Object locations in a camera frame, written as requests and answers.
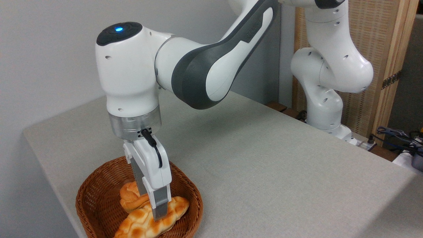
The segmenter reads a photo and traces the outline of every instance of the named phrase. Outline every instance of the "white wall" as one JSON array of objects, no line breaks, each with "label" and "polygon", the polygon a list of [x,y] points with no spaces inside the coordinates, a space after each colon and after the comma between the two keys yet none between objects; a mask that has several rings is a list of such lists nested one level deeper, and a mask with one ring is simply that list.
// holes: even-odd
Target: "white wall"
[{"label": "white wall", "polygon": [[[0,6],[0,237],[75,237],[22,130],[104,94],[94,57],[103,28],[136,21],[213,43],[236,16],[225,0],[1,0]],[[264,41],[274,47],[279,33],[272,32]],[[260,46],[248,62],[254,67],[243,69],[250,72],[240,73],[233,89],[260,102],[277,100],[274,50]]]}]

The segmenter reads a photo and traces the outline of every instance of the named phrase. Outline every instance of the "robotic arm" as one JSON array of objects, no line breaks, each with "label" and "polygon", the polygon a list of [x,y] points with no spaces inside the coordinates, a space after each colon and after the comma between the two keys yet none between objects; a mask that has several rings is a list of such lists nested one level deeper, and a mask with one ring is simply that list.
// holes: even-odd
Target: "robotic arm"
[{"label": "robotic arm", "polygon": [[136,22],[118,23],[97,38],[96,61],[113,132],[124,140],[140,194],[154,220],[167,214],[172,180],[161,126],[158,86],[196,109],[219,103],[277,12],[276,0],[231,0],[239,14],[222,39],[199,44]]},{"label": "robotic arm", "polygon": [[307,123],[351,144],[357,140],[341,125],[343,103],[335,92],[359,93],[373,79],[373,67],[349,34],[348,0],[282,0],[305,8],[312,47],[295,52],[291,71],[304,89]]}]

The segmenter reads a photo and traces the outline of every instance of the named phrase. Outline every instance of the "wicker basket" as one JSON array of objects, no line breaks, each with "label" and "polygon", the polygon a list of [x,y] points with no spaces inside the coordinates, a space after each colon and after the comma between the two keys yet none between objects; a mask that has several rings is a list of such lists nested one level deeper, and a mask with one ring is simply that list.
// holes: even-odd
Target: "wicker basket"
[{"label": "wicker basket", "polygon": [[[188,211],[161,238],[193,237],[203,216],[203,201],[197,187],[170,162],[172,196],[190,201]],[[113,237],[128,216],[119,201],[119,190],[134,181],[131,165],[125,157],[106,162],[97,168],[79,188],[76,197],[77,214],[89,238]]]}]

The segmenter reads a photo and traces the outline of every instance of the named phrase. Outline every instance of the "gray tabletop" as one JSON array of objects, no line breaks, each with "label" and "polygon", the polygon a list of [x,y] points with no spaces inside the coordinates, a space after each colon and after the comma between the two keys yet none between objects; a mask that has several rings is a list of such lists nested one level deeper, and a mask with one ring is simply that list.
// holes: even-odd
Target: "gray tabletop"
[{"label": "gray tabletop", "polygon": [[[204,202],[196,237],[422,237],[423,177],[230,92],[195,110],[161,90],[157,137]],[[80,237],[75,197],[124,155],[105,98],[24,135]]]}]

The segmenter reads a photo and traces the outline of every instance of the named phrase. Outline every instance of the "golden crust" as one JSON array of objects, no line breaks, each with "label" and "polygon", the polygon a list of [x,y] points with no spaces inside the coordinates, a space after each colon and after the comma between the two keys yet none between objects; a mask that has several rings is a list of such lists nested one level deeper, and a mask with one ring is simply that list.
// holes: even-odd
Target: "golden crust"
[{"label": "golden crust", "polygon": [[119,194],[121,195],[121,206],[127,213],[150,203],[148,194],[140,196],[136,182],[126,183],[122,186]]},{"label": "golden crust", "polygon": [[173,197],[168,202],[168,214],[165,218],[154,221],[151,205],[138,208],[131,212],[122,222],[115,238],[154,238],[168,230],[188,210],[190,202],[183,197]]}]

